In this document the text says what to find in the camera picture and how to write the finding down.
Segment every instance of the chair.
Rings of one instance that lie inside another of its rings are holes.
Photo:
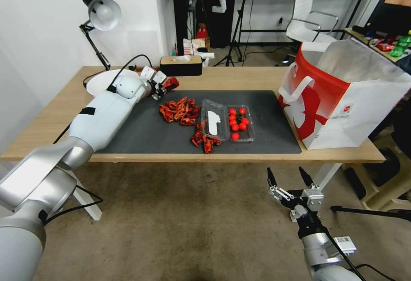
[[[313,6],[313,0],[295,0],[294,10],[292,18],[287,25],[286,35],[287,37],[295,41],[310,41],[310,42],[320,42],[320,43],[330,43],[336,41],[334,37],[329,36],[329,34],[334,30],[338,23],[338,17],[325,12],[313,11],[311,10]],[[327,34],[321,33],[321,27],[318,23],[308,21],[308,16],[310,14],[321,14],[335,18],[335,24],[333,28]],[[306,27],[306,24],[311,24],[317,26],[317,30],[311,30]]]

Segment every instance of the black desk mat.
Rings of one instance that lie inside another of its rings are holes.
[[[145,98],[134,106],[130,116],[109,145],[99,153],[117,154],[203,154],[191,143],[195,126],[167,123],[159,104],[187,96],[197,105],[203,99],[224,105],[247,105],[256,138],[250,143],[223,142],[213,154],[299,154],[301,149],[272,91],[173,91],[161,100]]]

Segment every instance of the lamp arm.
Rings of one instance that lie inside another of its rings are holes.
[[[109,71],[111,68],[111,64],[109,60],[105,57],[105,55],[100,52],[97,47],[95,46],[94,42],[91,40],[89,32],[94,29],[94,27],[89,26],[90,20],[86,21],[84,24],[80,25],[80,30],[83,32],[87,40],[89,41],[90,45],[93,47],[95,54],[97,55],[100,62],[103,64],[104,68]]]

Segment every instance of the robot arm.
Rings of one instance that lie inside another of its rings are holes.
[[[307,186],[304,190],[285,191],[277,186],[270,168],[267,168],[268,193],[281,205],[291,210],[290,216],[299,226],[298,237],[304,245],[307,267],[314,281],[364,281],[362,275],[347,258],[356,248],[349,237],[332,238],[317,216],[324,195],[311,177],[301,168]],[[345,260],[355,273],[336,263]]]
[[[0,219],[2,280],[31,280],[46,242],[44,223],[66,203],[77,181],[68,171],[85,164],[104,148],[144,97],[161,98],[179,85],[177,79],[146,66],[144,77],[115,79],[115,92],[96,96],[74,118],[68,137],[39,147],[0,180],[0,204],[14,214]]]

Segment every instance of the tissue box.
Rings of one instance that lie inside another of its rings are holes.
[[[191,56],[190,61],[173,61],[177,56],[163,56],[160,60],[160,70],[168,77],[199,76],[203,71],[200,56]]]

